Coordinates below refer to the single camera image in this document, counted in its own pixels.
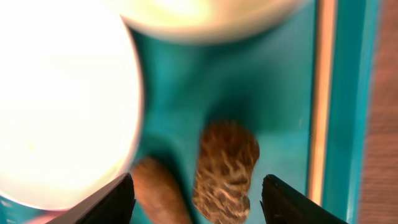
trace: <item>white plate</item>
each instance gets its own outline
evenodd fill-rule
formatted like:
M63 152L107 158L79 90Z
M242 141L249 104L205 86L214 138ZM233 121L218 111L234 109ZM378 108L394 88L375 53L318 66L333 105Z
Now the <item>white plate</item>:
M291 15L307 0L110 0L131 27L193 43L240 39Z
M103 3L0 3L3 197L66 210L128 169L142 80L126 26Z

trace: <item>brown toy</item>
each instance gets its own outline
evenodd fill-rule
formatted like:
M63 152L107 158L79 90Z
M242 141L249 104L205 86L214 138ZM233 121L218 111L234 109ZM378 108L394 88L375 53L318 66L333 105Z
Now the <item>brown toy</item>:
M215 224L244 223L247 196L259 158L254 136L235 122L209 125L202 134L193 204Z
M176 181L159 161L147 158L132 168L136 199L154 224L191 224Z

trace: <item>white bowl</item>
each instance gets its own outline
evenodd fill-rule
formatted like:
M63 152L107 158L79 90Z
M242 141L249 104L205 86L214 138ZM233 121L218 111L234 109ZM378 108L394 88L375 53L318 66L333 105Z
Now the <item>white bowl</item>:
M0 195L66 210L128 170L143 96L137 54L99 0L0 2Z
M200 44L261 32L307 0L110 0L131 27L154 37Z

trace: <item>brown textured object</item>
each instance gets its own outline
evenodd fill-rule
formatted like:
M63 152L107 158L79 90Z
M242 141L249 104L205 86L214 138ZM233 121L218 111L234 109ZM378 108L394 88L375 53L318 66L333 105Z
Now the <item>brown textured object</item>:
M154 224L191 224L178 184L159 161L143 159L132 169L136 199Z
M244 223L250 212L247 196L259 158L254 136L234 122L209 125L203 132L193 204L215 224Z
M398 223L398 1L381 2L359 223Z

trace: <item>white round object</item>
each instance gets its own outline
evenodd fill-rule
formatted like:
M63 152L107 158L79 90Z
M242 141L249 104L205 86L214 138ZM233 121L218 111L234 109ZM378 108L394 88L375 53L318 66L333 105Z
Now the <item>white round object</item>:
M148 35L194 43L236 40L281 21L307 0L110 0Z
M127 171L142 116L127 27L100 0L0 3L0 195L69 209Z

